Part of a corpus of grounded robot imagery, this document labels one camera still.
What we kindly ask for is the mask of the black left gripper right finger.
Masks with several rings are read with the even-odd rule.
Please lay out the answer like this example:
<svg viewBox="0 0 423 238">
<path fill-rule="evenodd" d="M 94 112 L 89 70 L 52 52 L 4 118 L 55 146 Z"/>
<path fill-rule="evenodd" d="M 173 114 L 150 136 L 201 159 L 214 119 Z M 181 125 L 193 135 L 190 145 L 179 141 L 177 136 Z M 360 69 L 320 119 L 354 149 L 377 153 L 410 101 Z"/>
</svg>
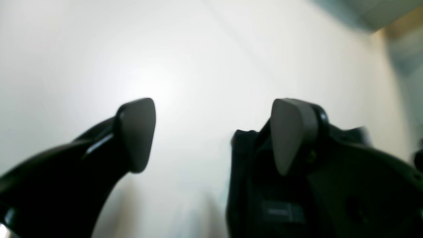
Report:
<svg viewBox="0 0 423 238">
<path fill-rule="evenodd" d="M 270 131 L 277 171 L 311 187 L 320 227 L 337 238 L 421 238 L 422 173 L 343 131 L 322 107 L 276 99 Z"/>
</svg>

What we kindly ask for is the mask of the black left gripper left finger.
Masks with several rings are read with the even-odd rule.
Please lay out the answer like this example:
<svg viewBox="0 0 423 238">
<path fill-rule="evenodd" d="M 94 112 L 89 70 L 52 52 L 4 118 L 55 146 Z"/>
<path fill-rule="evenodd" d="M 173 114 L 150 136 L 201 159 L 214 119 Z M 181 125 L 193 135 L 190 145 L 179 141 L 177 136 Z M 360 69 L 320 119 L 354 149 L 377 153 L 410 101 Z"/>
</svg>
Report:
<svg viewBox="0 0 423 238">
<path fill-rule="evenodd" d="M 115 185 L 146 169 L 156 125 L 151 98 L 130 101 L 73 141 L 1 176 L 2 238 L 90 238 Z"/>
</svg>

